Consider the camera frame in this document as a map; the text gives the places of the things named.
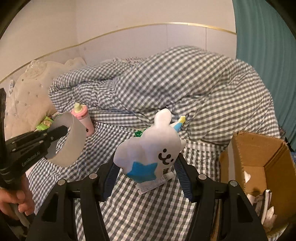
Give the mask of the person's left hand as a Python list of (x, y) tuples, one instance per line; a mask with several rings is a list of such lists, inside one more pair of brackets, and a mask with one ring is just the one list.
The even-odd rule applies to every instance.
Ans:
[(17, 204), (20, 213), (31, 215), (35, 210), (33, 194), (29, 189), (29, 180), (26, 174), (21, 178), (20, 190), (7, 190), (1, 188), (1, 212), (14, 220), (19, 220), (10, 203)]

